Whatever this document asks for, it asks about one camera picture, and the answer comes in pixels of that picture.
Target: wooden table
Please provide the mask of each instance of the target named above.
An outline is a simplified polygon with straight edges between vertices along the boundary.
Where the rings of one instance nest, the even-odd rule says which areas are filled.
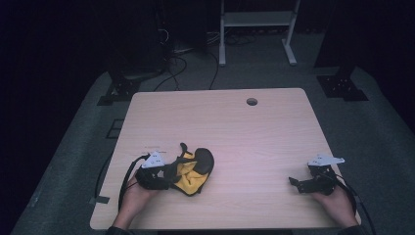
[[[249,99],[256,99],[251,106]],[[334,222],[288,177],[311,178],[306,163],[332,155],[303,90],[174,91],[134,95],[91,218],[107,229],[132,161],[160,151],[167,163],[208,148],[215,159],[202,194],[160,192],[131,224],[137,229],[270,229],[333,227]]]

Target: floor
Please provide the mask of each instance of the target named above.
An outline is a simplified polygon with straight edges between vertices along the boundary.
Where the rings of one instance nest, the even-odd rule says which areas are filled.
[[[180,56],[187,67],[176,76],[177,82],[170,79],[158,87],[170,77],[166,72],[142,82],[139,91],[152,92],[156,87],[157,91],[302,88],[332,153],[346,159],[339,168],[364,202],[377,233],[411,234],[415,230],[415,211],[411,207],[415,195],[415,136],[376,80],[360,68],[354,70],[351,79],[369,101],[346,102],[325,96],[316,76],[333,74],[336,68],[313,67],[323,37],[322,33],[293,36],[298,60],[295,67],[288,63],[281,34],[257,36],[253,43],[227,47],[225,67],[217,66],[218,47],[211,46],[207,49],[211,54],[196,51]],[[184,68],[183,60],[170,62],[172,73]],[[89,220],[96,191],[105,176],[105,168],[101,178],[100,171],[116,144],[116,139],[107,135],[114,120],[125,117],[129,105],[113,102],[97,106],[110,84],[107,73],[97,77],[12,234],[105,234],[92,230]],[[368,219],[361,207],[358,209],[369,229]],[[295,229],[293,233],[337,231]]]

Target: grommet hole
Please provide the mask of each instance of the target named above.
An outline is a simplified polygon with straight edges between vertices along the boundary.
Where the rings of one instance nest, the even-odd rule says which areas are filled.
[[[250,106],[255,106],[255,105],[258,104],[258,100],[256,98],[249,98],[247,100],[247,104],[250,105]]]

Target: white shelf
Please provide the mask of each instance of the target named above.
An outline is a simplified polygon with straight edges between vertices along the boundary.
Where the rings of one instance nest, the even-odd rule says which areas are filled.
[[[225,13],[224,26],[277,26],[290,25],[291,11]]]

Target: hand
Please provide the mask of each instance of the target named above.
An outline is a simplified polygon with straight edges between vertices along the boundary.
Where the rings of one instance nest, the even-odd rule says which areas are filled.
[[[329,196],[321,193],[311,193],[311,196],[319,202],[326,213],[332,217],[341,228],[358,225],[354,211],[347,193],[339,186]]]
[[[137,179],[132,176],[127,183],[121,209],[113,223],[114,227],[127,230],[134,217],[147,205],[159,190],[147,190],[141,187]]]

